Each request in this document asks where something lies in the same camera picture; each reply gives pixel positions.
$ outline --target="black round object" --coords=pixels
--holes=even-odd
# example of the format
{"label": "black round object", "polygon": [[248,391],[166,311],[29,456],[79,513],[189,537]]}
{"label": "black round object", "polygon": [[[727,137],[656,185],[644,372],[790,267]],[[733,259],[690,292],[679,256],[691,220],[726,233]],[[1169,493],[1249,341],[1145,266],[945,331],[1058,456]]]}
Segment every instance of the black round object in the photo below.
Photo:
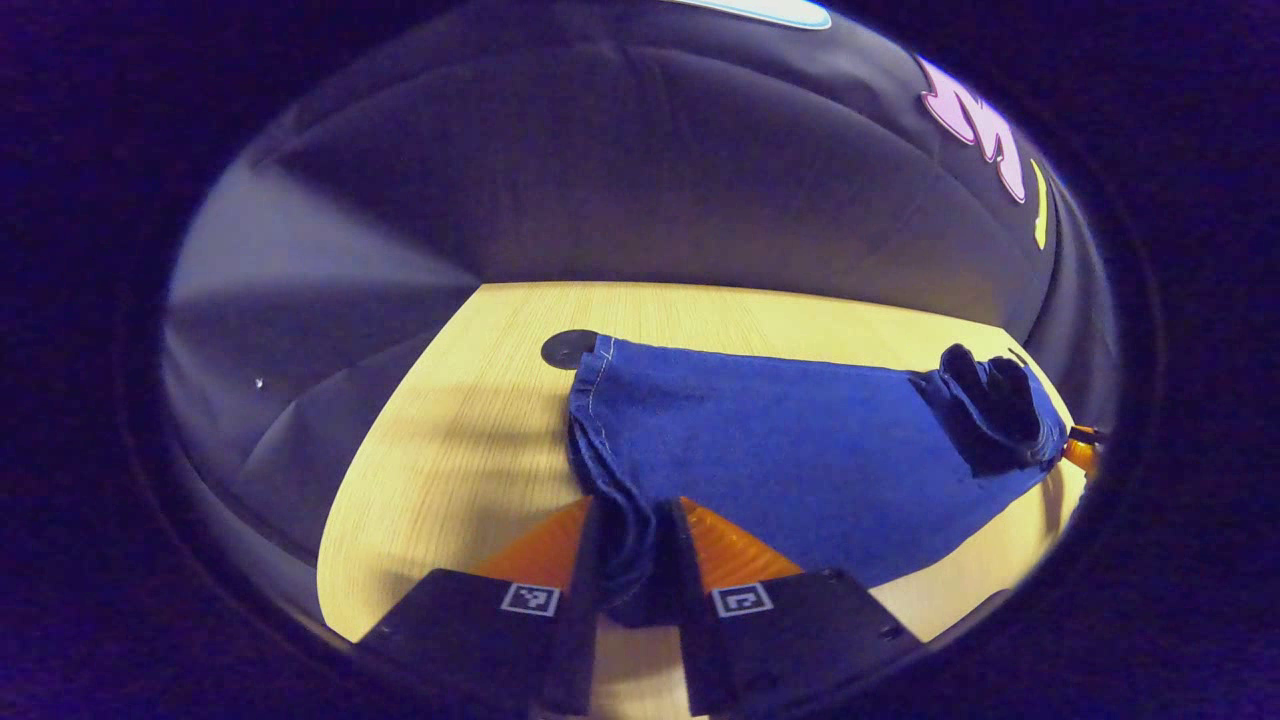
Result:
{"label": "black round object", "polygon": [[594,331],[556,333],[543,343],[543,360],[552,368],[576,370],[582,360],[582,354],[595,350],[595,338],[599,334]]}

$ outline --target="white sticker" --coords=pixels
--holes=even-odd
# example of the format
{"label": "white sticker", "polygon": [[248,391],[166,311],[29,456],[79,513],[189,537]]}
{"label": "white sticker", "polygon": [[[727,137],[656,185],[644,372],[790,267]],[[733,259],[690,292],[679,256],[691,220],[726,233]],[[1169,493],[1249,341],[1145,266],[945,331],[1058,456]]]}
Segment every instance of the white sticker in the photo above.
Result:
{"label": "white sticker", "polygon": [[800,29],[827,29],[831,13],[808,0],[666,0]]}
{"label": "white sticker", "polygon": [[553,618],[558,602],[559,588],[511,583],[511,589],[507,591],[499,610]]}
{"label": "white sticker", "polygon": [[773,610],[773,601],[760,583],[717,588],[712,591],[712,598],[716,601],[716,614],[721,618]]}

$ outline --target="blue cloth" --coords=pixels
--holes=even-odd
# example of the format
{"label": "blue cloth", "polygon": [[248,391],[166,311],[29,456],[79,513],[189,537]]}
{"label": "blue cloth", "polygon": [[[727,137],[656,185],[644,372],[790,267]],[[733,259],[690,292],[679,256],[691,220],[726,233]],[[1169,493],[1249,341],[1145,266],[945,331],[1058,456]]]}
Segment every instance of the blue cloth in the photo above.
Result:
{"label": "blue cloth", "polygon": [[874,587],[955,550],[1066,442],[1033,373],[960,345],[937,370],[904,372],[600,336],[568,410],[572,465],[608,512],[613,605],[653,573],[663,500],[686,496],[806,570]]}

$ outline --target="yellow graphic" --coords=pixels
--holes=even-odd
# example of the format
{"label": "yellow graphic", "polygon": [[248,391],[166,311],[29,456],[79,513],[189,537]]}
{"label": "yellow graphic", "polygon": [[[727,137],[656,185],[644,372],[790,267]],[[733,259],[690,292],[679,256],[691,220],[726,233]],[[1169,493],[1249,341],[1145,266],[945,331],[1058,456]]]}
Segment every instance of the yellow graphic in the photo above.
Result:
{"label": "yellow graphic", "polygon": [[1036,159],[1032,159],[1032,169],[1036,170],[1036,186],[1039,187],[1039,205],[1036,210],[1036,243],[1044,250],[1044,233],[1048,231],[1048,187],[1044,184],[1044,176],[1039,172]]}

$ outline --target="wooden table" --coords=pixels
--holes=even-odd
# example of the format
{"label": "wooden table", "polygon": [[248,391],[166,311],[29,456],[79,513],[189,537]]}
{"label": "wooden table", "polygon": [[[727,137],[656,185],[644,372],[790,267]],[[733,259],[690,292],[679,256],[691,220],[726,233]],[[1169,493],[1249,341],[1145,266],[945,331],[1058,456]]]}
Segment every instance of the wooden table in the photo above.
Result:
{"label": "wooden table", "polygon": [[[963,342],[1016,350],[1002,329],[806,295],[652,283],[485,284],[401,382],[361,445],[320,543],[320,606],[358,641],[433,568],[467,570],[581,495],[564,454],[573,373],[543,342],[585,328],[649,345],[896,369],[937,368]],[[1084,487],[1062,462],[934,565],[872,589],[922,641],[1012,587],[1057,538]],[[593,717],[689,717],[675,628],[600,619]]]}

